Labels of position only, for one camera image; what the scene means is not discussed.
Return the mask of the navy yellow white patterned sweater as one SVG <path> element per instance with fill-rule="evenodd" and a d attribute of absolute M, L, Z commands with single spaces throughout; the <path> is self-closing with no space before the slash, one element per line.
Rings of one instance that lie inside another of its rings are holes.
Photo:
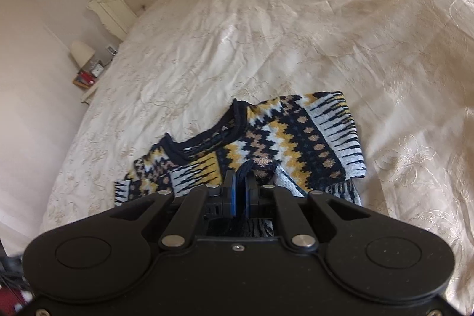
<path fill-rule="evenodd" d="M 234 100 L 211 129 L 182 142 L 164 135 L 114 184 L 114 203 L 169 190 L 185 196 L 253 174 L 304 197 L 313 190 L 361 205 L 354 181 L 366 175 L 356 123 L 342 92 L 278 96 L 256 105 Z"/>

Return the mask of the left cream nightstand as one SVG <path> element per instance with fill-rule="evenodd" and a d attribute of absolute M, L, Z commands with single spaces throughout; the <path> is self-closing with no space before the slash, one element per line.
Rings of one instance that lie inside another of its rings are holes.
<path fill-rule="evenodd" d="M 99 79 L 97 79 L 96 82 L 91 87 L 89 87 L 87 91 L 84 92 L 80 102 L 90 105 L 98 90 L 99 85 L 100 81 Z"/>

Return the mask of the small white alarm clock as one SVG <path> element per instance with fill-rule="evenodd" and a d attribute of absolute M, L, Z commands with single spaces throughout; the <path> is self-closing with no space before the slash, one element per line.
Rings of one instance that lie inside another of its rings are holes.
<path fill-rule="evenodd" d="M 97 62 L 90 70 L 90 73 L 95 77 L 99 78 L 102 72 L 105 70 L 105 67 L 100 63 Z"/>

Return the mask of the white charger on nightstand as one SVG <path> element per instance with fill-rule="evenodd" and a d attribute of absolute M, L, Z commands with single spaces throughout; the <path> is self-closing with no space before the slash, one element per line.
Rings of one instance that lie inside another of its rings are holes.
<path fill-rule="evenodd" d="M 114 48 L 114 47 L 111 46 L 111 45 L 106 46 L 106 50 L 107 50 L 108 53 L 110 53 L 112 56 L 115 56 L 115 55 L 117 54 L 117 49 Z"/>

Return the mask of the red item on nightstand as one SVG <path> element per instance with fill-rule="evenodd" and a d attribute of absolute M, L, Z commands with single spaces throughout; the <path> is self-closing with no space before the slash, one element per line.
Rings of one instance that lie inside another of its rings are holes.
<path fill-rule="evenodd" d="M 79 88 L 89 89 L 96 83 L 96 78 L 87 71 L 80 70 L 72 80 L 72 83 Z"/>

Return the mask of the cream embroidered bedspread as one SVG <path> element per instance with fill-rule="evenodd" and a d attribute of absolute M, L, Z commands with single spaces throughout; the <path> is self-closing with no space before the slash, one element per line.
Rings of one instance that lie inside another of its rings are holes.
<path fill-rule="evenodd" d="M 473 311 L 473 0 L 158 0 L 85 113 L 42 231 L 113 206 L 165 134 L 209 129 L 233 100 L 342 92 L 365 206 L 441 236 L 446 297 Z"/>

